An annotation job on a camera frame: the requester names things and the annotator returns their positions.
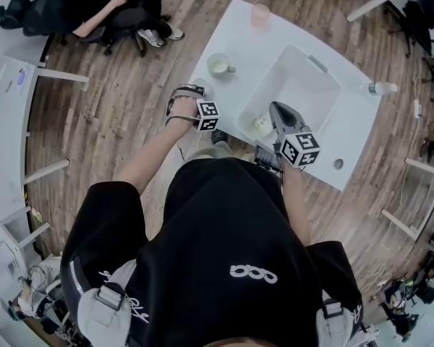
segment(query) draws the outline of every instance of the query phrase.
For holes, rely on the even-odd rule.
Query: cup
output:
[[[212,77],[223,77],[228,73],[235,73],[236,69],[230,66],[230,61],[225,54],[215,53],[208,58],[208,71]]]
[[[256,30],[264,30],[268,27],[270,19],[270,9],[262,4],[252,5],[251,8],[251,25]]]

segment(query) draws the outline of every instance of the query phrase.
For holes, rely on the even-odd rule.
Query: black t-shirt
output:
[[[54,13],[54,32],[70,33],[96,15],[110,0],[50,0],[49,9]]]
[[[344,249],[304,247],[291,229],[273,174],[234,158],[194,160],[172,181],[163,227],[148,241],[140,197],[124,182],[92,186],[64,249],[90,287],[126,261],[131,336],[144,347],[204,345],[250,337],[275,346],[316,346],[322,289],[362,319],[362,300]],[[63,281],[73,314],[73,285]]]

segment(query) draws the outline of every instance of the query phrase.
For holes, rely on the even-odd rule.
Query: circular hole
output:
[[[333,162],[333,166],[336,170],[340,170],[344,167],[344,160],[342,158],[336,158]]]

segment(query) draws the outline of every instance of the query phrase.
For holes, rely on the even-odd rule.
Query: wall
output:
[[[434,279],[430,282],[430,286],[434,288]],[[408,313],[420,316],[412,337],[406,343],[402,343],[391,322],[382,322],[376,325],[380,330],[376,340],[379,347],[434,347],[434,302],[423,304],[418,297],[414,300],[417,301],[414,307],[411,306],[411,302],[406,307]]]

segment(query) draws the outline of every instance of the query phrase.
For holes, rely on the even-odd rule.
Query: white mug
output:
[[[215,53],[208,58],[208,71],[212,77],[222,77],[227,73],[235,73],[236,69],[230,66],[225,54]]]

